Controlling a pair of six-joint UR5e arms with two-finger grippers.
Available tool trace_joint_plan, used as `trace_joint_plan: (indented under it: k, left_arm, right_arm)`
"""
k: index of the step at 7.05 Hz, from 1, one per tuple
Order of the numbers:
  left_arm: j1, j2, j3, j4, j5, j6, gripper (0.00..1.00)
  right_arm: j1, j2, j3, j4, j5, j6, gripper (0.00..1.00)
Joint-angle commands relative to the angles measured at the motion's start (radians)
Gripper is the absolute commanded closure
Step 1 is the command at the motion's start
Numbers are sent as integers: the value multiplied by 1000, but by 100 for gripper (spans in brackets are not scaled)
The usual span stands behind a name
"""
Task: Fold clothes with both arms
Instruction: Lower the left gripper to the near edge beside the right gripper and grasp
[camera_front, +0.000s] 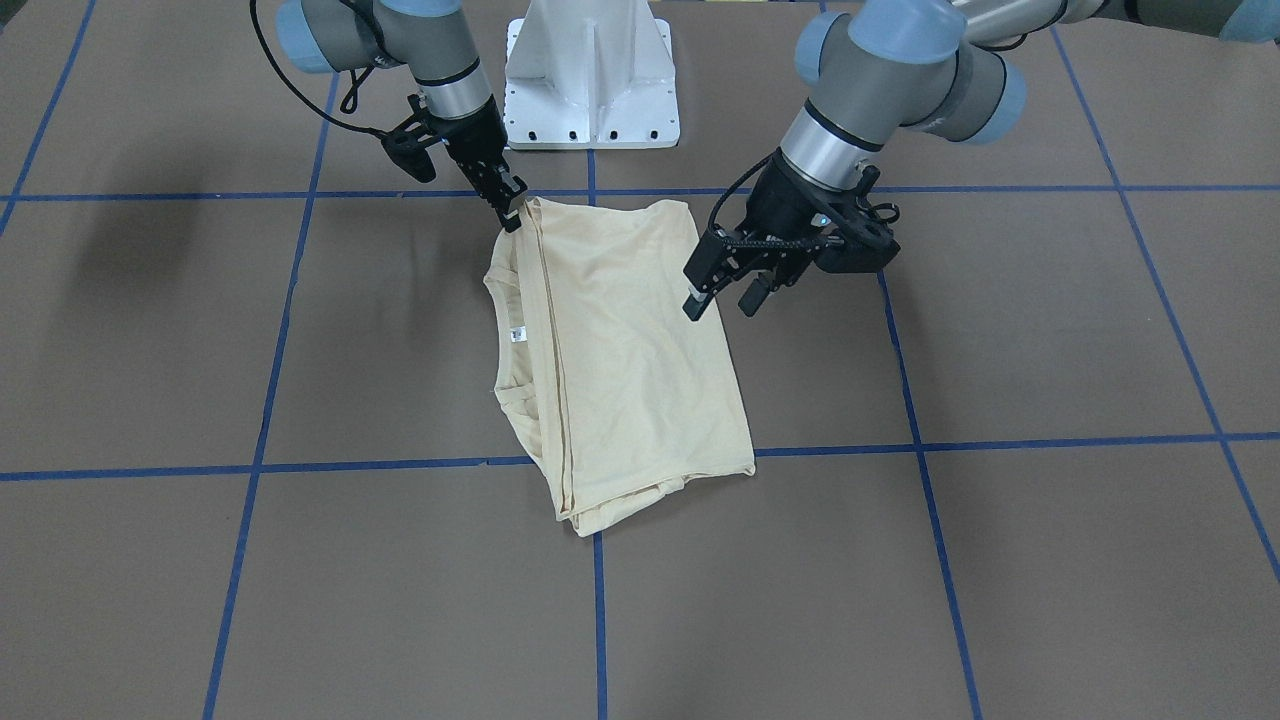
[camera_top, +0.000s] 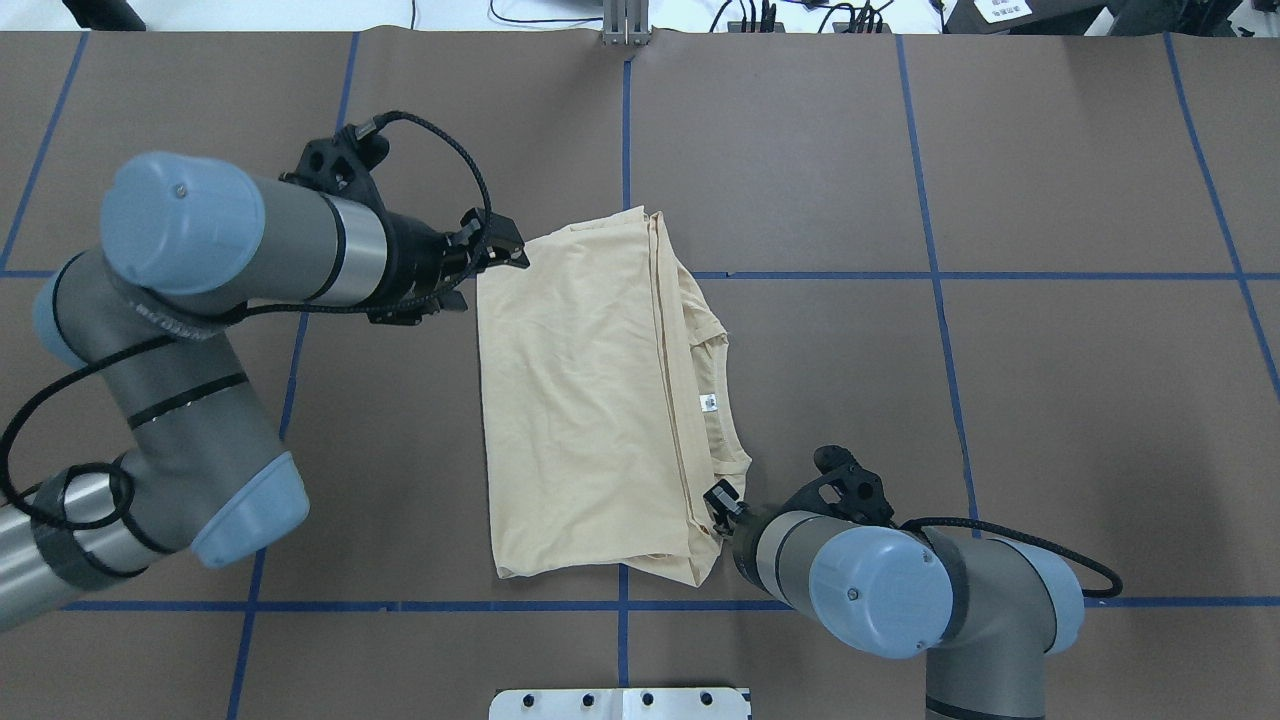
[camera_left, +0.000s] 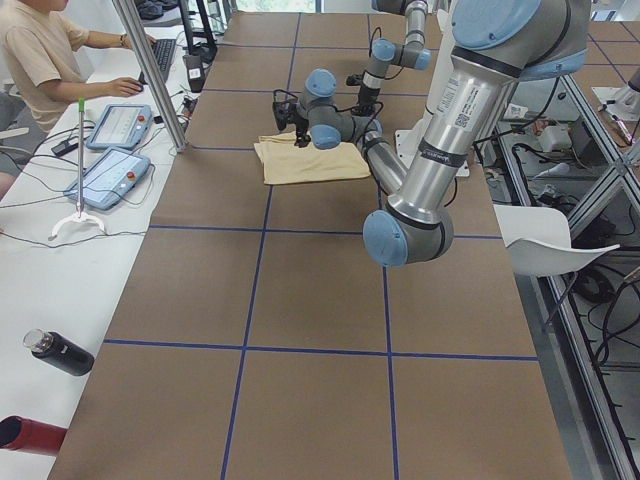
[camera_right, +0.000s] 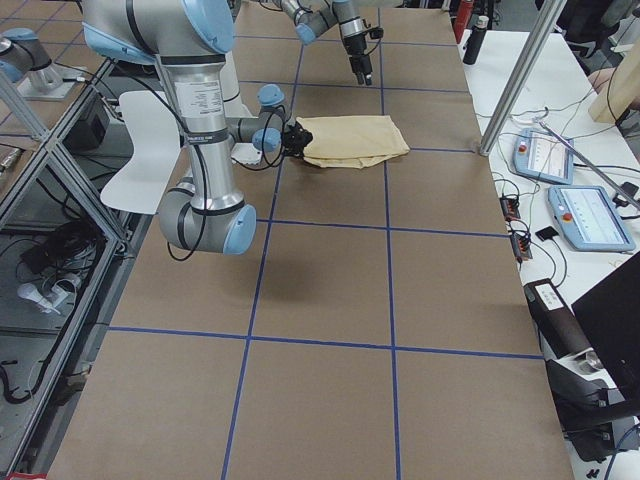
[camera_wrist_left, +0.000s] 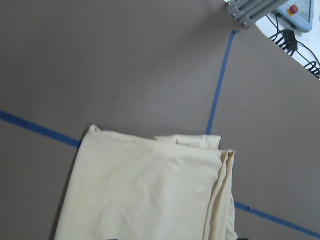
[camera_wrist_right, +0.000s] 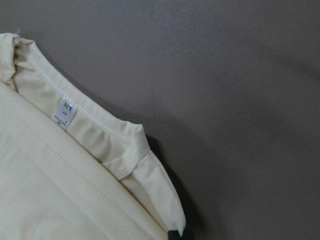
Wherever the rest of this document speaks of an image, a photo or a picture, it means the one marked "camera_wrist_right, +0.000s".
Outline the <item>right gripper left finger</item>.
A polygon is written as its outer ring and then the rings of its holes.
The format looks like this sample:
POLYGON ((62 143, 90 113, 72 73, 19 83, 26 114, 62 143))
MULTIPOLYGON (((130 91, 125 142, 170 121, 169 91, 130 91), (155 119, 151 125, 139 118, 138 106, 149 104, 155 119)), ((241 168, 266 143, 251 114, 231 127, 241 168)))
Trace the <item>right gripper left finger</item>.
POLYGON ((182 240, 182 236, 180 235, 178 230, 169 230, 167 232, 168 240, 182 240))

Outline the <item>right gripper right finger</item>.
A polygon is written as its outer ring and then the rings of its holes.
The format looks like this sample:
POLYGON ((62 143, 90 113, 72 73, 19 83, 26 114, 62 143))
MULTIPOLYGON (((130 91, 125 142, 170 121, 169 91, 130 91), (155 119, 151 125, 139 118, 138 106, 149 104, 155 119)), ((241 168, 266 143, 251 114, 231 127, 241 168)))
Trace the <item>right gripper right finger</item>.
POLYGON ((182 240, 195 240, 195 235, 192 230, 185 229, 182 234, 182 240))

